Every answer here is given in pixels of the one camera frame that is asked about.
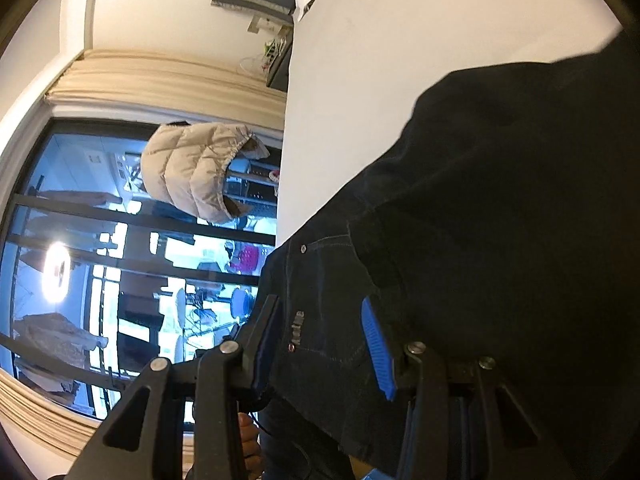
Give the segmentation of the person's hand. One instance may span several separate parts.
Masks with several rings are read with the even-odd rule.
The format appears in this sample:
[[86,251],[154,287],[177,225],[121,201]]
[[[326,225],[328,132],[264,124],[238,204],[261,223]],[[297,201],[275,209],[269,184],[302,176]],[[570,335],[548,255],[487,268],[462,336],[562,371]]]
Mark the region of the person's hand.
[[262,448],[258,442],[259,431],[253,419],[239,413],[240,436],[247,478],[258,479],[262,475]]

